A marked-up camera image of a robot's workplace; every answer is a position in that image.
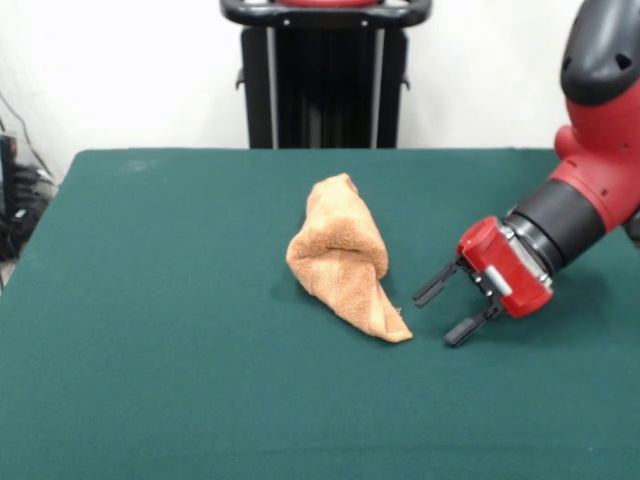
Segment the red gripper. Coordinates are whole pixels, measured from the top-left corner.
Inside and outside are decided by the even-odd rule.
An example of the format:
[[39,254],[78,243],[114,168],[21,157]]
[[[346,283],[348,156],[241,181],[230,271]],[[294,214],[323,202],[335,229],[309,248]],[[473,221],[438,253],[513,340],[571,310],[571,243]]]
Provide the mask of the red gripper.
[[[488,296],[513,318],[527,316],[546,305],[553,296],[552,280],[540,261],[527,251],[514,230],[495,216],[473,224],[460,238],[455,257],[412,295],[416,307],[423,307],[444,289],[461,268],[461,259],[471,275],[486,279]],[[459,347],[487,322],[501,314],[498,307],[467,317],[445,336],[448,347]]]

